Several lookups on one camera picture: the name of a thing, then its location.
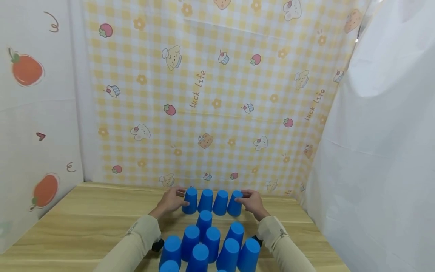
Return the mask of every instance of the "hand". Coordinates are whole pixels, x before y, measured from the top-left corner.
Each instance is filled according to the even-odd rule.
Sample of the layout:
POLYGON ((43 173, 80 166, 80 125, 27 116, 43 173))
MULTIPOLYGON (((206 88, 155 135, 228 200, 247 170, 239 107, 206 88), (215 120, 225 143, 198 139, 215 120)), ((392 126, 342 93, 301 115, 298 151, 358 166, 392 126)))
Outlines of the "hand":
POLYGON ((157 206, 149 213, 149 215, 159 219, 168 212, 174 212, 181 206, 189 205, 187 201, 184 201, 185 192, 186 189, 181 186, 169 188, 169 190, 163 194, 162 199, 159 201, 159 203, 157 203, 157 206))
POLYGON ((242 198, 236 198, 237 203, 245 206, 245 211, 252 212, 257 221, 261 221, 264 217, 270 216, 270 214, 263 207, 263 201, 261 200, 260 193, 254 190, 242 190, 242 198))

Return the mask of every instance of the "orange fruit drawing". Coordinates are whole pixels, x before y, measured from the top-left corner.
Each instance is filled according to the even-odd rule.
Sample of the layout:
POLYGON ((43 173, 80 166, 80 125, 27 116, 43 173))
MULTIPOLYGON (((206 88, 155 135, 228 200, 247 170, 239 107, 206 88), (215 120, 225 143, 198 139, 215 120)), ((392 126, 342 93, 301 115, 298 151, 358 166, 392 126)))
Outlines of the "orange fruit drawing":
POLYGON ((12 61, 12 74, 20 86, 28 87, 40 82, 44 76, 44 67, 29 55, 18 54, 8 48, 12 61))
POLYGON ((55 173, 46 174, 33 190, 32 205, 30 211, 35 207, 43 208, 54 199, 59 188, 59 177, 55 173))

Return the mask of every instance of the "plastic cup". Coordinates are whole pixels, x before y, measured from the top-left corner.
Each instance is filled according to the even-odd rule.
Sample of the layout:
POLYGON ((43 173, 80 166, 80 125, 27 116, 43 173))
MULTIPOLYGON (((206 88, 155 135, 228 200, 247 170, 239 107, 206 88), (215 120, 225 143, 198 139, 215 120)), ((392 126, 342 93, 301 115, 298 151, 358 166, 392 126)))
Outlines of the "plastic cup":
POLYGON ((232 222, 228 230, 225 240, 233 238, 239 244, 239 249, 242 248, 244 228, 240 222, 232 222))
POLYGON ((190 260, 193 248, 199 243, 199 229, 191 225, 184 230, 183 240, 181 241, 181 259, 185 262, 190 260))
POLYGON ((180 268, 176 261, 168 260, 165 261, 159 269, 159 272, 179 272, 180 268))
POLYGON ((202 191, 201 198, 198 204, 198 212, 209 211, 211 212, 211 207, 213 206, 213 191, 210 189, 205 189, 202 191))
POLYGON ((237 203, 235 201, 236 198, 241 198, 241 197, 243 197, 243 194, 241 191, 234 191, 232 193, 230 202, 228 202, 228 209, 227 209, 227 212, 229 215, 237 217, 241 214, 242 204, 237 203))
POLYGON ((225 240, 224 246, 216 261, 216 268, 227 272, 235 272, 239 250, 239 243, 237 243, 236 240, 233 238, 225 240))
POLYGON ((216 199, 213 204, 213 212, 215 215, 225 215, 227 213, 228 193, 220 190, 217 192, 216 199))
POLYGON ((196 212, 197 199, 198 191, 195 188, 187 189, 186 193, 184 194, 184 200, 189 202, 189 205, 186 207, 181 207, 181 210, 187 215, 194 214, 196 212))
POLYGON ((237 260, 237 268, 240 272, 255 272, 258 255, 260 255, 260 244, 257 240, 249 238, 245 241, 237 260))
POLYGON ((178 236, 169 236, 164 242, 159 268, 168 260, 175 261, 178 268, 181 267, 181 241, 178 236))
POLYGON ((205 232, 211 227, 213 215, 211 212, 205 210, 199 213, 198 220, 196 221, 196 226, 199 229, 199 241, 202 242, 205 232))
POLYGON ((208 248, 208 263, 213 263, 218 258, 220 242, 221 232, 219 229, 216 227, 209 228, 202 241, 202 243, 208 248))
POLYGON ((198 244, 193 248, 186 272, 207 272, 207 269, 208 248, 206 245, 198 244))

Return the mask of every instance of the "checkered fabric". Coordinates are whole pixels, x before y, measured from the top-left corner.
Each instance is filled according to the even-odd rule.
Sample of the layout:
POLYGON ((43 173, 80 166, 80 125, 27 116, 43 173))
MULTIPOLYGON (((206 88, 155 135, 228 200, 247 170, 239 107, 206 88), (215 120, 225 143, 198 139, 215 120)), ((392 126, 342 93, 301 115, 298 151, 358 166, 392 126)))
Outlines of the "checkered fabric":
POLYGON ((94 181, 299 197, 368 0, 88 0, 94 181))

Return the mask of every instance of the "left hand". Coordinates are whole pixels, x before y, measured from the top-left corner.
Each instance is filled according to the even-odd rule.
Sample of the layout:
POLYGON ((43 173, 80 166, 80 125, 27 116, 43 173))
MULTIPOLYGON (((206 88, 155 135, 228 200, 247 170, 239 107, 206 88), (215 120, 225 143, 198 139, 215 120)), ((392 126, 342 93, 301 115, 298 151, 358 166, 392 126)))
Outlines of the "left hand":
POLYGON ((162 199, 159 201, 156 208, 154 208, 149 215, 159 219, 168 212, 174 212, 178 210, 181 206, 188 206, 189 203, 184 201, 185 192, 186 189, 181 186, 169 188, 169 190, 163 194, 162 199))

